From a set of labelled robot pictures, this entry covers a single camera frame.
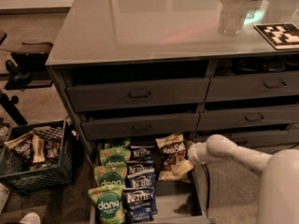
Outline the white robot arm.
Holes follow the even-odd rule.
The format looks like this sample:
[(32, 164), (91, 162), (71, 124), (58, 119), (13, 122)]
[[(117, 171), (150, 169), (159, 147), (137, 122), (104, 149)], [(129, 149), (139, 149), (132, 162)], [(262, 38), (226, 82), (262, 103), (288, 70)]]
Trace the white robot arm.
[(242, 147), (222, 134), (203, 142), (189, 143), (192, 164), (226, 164), (257, 179), (257, 210), (254, 224), (299, 224), (299, 149), (284, 148), (273, 154)]

